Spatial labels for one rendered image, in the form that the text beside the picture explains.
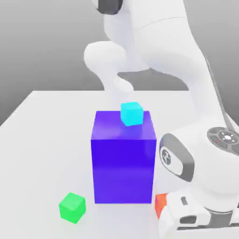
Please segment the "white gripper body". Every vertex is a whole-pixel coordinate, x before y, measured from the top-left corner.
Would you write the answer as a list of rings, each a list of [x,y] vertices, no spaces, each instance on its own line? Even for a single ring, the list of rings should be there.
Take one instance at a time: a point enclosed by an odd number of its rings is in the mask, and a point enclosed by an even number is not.
[[[227,213],[204,208],[170,211],[164,206],[159,217],[160,239],[239,239],[239,207]]]

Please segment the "small red cube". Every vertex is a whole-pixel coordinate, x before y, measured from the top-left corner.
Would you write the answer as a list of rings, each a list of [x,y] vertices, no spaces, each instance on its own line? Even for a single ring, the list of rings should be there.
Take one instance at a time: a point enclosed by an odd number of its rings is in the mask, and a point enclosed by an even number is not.
[[[155,195],[155,212],[158,218],[160,218],[163,208],[167,205],[167,195],[167,193]]]

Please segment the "small green cube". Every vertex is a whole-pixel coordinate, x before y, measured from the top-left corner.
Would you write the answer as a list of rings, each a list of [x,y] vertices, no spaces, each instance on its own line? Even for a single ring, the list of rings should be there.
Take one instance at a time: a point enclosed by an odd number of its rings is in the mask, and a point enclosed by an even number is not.
[[[76,224],[86,212],[85,198],[74,193],[68,193],[59,204],[60,217]]]

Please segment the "small cyan cube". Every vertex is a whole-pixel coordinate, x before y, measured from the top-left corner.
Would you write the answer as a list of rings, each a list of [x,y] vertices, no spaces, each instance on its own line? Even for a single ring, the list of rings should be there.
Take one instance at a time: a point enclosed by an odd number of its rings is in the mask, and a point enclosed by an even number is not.
[[[143,123],[143,108],[138,102],[122,103],[120,118],[128,126],[141,125]]]

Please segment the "large blue box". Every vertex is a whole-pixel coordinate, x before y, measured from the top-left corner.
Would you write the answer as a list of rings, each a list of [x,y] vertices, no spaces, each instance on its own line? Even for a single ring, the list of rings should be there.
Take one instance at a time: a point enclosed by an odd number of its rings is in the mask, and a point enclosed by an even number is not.
[[[127,127],[119,111],[97,111],[91,134],[95,203],[151,203],[156,142],[150,112],[143,124]]]

